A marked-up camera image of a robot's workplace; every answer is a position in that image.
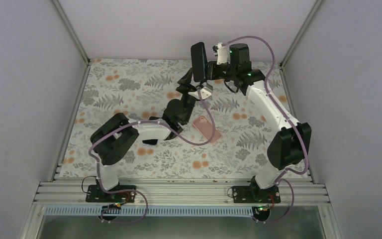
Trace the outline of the pink phone case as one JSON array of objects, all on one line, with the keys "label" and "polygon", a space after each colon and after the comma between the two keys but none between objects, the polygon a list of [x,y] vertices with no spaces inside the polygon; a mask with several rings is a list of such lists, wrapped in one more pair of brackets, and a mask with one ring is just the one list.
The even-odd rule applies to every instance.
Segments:
[{"label": "pink phone case", "polygon": [[210,144],[216,144],[222,138],[221,132],[213,127],[211,120],[205,116],[198,116],[192,121],[192,125],[205,140],[211,138]]}]

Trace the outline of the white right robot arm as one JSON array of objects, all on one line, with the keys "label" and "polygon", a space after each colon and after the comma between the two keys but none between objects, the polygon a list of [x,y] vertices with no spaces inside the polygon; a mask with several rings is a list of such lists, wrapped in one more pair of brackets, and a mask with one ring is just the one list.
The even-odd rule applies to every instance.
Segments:
[{"label": "white right robot arm", "polygon": [[287,172],[302,175],[308,171],[307,156],[312,129],[308,123],[300,123],[283,107],[269,86],[267,76],[253,68],[247,44],[227,46],[217,43],[213,51],[217,59],[208,62],[206,78],[232,82],[238,91],[255,104],[276,133],[267,148],[269,161],[250,180],[248,188],[250,198],[261,203]]}]

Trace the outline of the blue black phone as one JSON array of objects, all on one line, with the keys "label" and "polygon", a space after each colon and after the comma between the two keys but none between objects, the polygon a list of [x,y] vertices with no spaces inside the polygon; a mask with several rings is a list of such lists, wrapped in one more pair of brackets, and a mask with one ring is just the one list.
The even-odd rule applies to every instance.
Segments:
[{"label": "blue black phone", "polygon": [[207,57],[205,45],[198,42],[191,46],[191,64],[193,70],[193,79],[195,82],[206,80]]}]

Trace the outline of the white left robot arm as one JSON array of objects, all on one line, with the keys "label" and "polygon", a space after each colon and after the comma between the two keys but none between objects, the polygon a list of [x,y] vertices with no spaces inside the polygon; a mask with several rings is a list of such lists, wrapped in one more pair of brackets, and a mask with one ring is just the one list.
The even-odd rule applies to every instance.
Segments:
[{"label": "white left robot arm", "polygon": [[191,78],[192,69],[189,69],[178,81],[176,90],[181,93],[181,98],[170,100],[161,117],[139,121],[117,113],[91,135],[89,153],[98,156],[98,194],[105,201],[111,202],[117,198],[119,179],[116,165],[137,141],[155,145],[158,141],[174,139],[189,123],[197,101],[193,96],[196,87],[191,84]]}]

